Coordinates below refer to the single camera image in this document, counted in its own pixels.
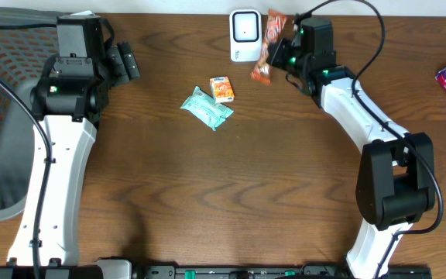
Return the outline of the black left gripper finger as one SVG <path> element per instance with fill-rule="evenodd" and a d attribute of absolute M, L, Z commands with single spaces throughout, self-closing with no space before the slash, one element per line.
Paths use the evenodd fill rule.
<path fill-rule="evenodd" d="M 140 78 L 139 67 L 136 62 L 132 48 L 128 42 L 121 42 L 117 44 L 118 50 L 122 57 L 122 63 L 125 67 L 126 73 L 130 80 Z"/>
<path fill-rule="evenodd" d="M 113 86 L 130 82 L 128 55 L 119 45 L 112 46 L 107 52 L 111 64 L 111 81 Z"/>

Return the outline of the orange brown snack bar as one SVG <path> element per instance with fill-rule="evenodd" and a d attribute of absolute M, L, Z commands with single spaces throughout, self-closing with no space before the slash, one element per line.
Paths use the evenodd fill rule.
<path fill-rule="evenodd" d="M 271 85 L 272 67 L 266 62 L 269 58 L 268 47 L 270 44 L 278 42 L 286 21 L 287 17 L 283 13 L 273 9 L 268 10 L 266 31 L 264 33 L 261 52 L 259 59 L 250 74 L 251 79 L 260 81 L 266 85 Z"/>

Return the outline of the small orange tissue pack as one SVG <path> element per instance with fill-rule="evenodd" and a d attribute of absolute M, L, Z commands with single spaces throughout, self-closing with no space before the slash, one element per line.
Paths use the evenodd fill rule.
<path fill-rule="evenodd" d="M 213 77 L 210 79 L 211 93 L 216 103 L 233 102 L 235 93 L 228 77 Z"/>

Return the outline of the teal snack bar wrapper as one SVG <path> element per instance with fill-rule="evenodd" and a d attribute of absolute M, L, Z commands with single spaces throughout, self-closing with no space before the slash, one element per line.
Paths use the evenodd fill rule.
<path fill-rule="evenodd" d="M 206 126 L 215 131 L 234 111 L 223 104 L 218 104 L 199 86 L 185 100 L 180 109 L 184 109 L 195 115 Z"/>

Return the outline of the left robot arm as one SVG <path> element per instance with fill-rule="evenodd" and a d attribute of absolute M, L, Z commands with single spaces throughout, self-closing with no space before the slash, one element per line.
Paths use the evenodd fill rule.
<path fill-rule="evenodd" d="M 62 15 L 59 50 L 43 66 L 22 110 L 34 154 L 22 221 L 0 278 L 134 278 L 134 264 L 104 258 L 80 265 L 78 215 L 84 172 L 111 88 L 139 77 L 128 43 L 104 38 L 108 20 Z"/>

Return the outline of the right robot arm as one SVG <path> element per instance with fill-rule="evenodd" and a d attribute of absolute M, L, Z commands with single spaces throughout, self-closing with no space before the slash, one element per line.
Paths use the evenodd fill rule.
<path fill-rule="evenodd" d="M 331 115 L 361 153 L 355 199 L 362 224 L 345 257 L 345 277 L 412 277 L 388 263 L 404 235 L 435 230 L 443 198 L 434 175 L 434 147 L 425 133 L 392 121 L 363 91 L 357 74 L 336 61 L 331 20 L 297 15 L 294 38 L 281 37 L 282 19 L 271 19 L 262 54 L 271 67 L 298 79 L 296 88 Z"/>

